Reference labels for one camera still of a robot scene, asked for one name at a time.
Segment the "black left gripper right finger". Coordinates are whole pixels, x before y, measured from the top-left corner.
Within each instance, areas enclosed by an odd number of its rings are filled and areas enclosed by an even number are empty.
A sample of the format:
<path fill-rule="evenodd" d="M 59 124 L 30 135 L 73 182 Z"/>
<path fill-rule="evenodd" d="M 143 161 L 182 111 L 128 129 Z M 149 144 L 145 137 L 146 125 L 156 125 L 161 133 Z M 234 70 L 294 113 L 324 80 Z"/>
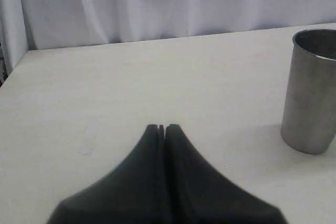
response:
<path fill-rule="evenodd" d="M 166 128 L 165 165 L 174 223 L 286 223 L 281 211 L 232 183 L 177 124 Z"/>

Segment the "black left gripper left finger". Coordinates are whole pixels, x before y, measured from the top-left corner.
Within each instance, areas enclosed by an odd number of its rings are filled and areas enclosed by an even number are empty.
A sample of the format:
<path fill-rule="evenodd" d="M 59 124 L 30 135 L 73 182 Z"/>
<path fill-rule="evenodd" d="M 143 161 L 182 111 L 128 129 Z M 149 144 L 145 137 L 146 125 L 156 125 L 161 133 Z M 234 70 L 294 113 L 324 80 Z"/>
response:
<path fill-rule="evenodd" d="M 150 124 L 109 174 L 59 203 L 48 223 L 165 223 L 164 128 Z"/>

